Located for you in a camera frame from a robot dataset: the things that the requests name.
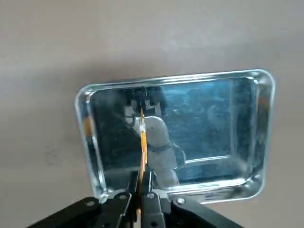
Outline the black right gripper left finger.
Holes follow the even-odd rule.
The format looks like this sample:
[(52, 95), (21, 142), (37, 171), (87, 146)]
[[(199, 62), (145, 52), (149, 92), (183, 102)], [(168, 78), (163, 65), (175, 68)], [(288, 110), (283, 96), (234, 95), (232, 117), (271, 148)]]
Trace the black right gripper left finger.
[(137, 191), (138, 172), (132, 171), (126, 191), (101, 203), (83, 198), (30, 225), (30, 228), (125, 228), (132, 225), (132, 197)]

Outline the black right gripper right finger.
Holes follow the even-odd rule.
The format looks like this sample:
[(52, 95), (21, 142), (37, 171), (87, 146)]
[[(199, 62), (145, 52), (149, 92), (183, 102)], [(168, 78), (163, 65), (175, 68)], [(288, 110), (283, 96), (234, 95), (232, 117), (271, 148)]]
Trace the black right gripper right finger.
[(239, 224), (189, 197), (161, 198), (152, 191), (152, 173), (141, 182), (142, 228), (238, 228)]

